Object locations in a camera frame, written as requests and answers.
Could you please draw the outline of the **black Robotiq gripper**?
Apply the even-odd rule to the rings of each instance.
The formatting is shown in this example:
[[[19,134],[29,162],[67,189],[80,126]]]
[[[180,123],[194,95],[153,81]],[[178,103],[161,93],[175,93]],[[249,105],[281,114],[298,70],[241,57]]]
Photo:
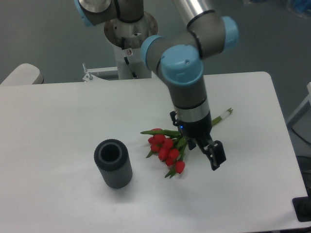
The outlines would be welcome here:
[[[178,128],[182,136],[186,137],[189,150],[199,146],[201,152],[208,158],[211,169],[215,171],[226,161],[225,151],[221,141],[213,141],[210,132],[212,129],[211,113],[195,122],[185,122],[176,117],[176,112],[170,112],[173,125]]]

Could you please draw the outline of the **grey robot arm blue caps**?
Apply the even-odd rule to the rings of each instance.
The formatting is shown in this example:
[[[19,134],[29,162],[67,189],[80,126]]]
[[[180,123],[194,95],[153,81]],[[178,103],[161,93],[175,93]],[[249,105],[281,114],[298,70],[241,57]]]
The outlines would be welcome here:
[[[239,32],[230,17],[219,16],[207,0],[174,2],[186,32],[173,39],[158,35],[157,22],[141,0],[77,0],[87,26],[104,24],[113,45],[119,79],[159,77],[167,86],[173,124],[190,149],[199,147],[216,170],[226,160],[220,141],[210,136],[211,113],[202,61],[237,44]]]

